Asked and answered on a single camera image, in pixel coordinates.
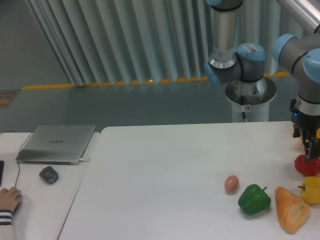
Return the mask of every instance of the pepper stem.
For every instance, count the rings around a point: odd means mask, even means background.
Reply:
[[[298,188],[303,189],[303,191],[306,190],[306,186],[298,186]]]

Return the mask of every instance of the silver laptop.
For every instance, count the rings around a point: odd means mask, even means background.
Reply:
[[[41,125],[16,160],[28,164],[78,165],[94,134],[95,125]]]

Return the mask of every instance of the gray floor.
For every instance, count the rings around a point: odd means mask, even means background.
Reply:
[[[277,95],[269,121],[289,121],[290,100],[298,95],[292,77],[271,77]],[[110,126],[232,122],[225,85],[208,81],[22,90],[8,108],[0,109],[0,131],[33,132],[38,125]]]

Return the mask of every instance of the black mouse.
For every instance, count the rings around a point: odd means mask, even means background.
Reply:
[[[20,205],[20,202],[18,202],[18,204],[17,204],[17,205],[15,206],[15,208],[13,209],[12,215],[16,213],[16,211],[17,211],[18,208],[19,208],[19,205]]]
[[[48,184],[54,184],[59,178],[59,174],[52,168],[52,166],[47,166],[42,169],[39,176]]]

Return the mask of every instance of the person's hand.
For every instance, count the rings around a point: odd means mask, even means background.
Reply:
[[[13,212],[17,204],[21,201],[20,194],[21,191],[15,187],[10,188],[9,190],[2,188],[0,190],[0,211],[10,210]]]

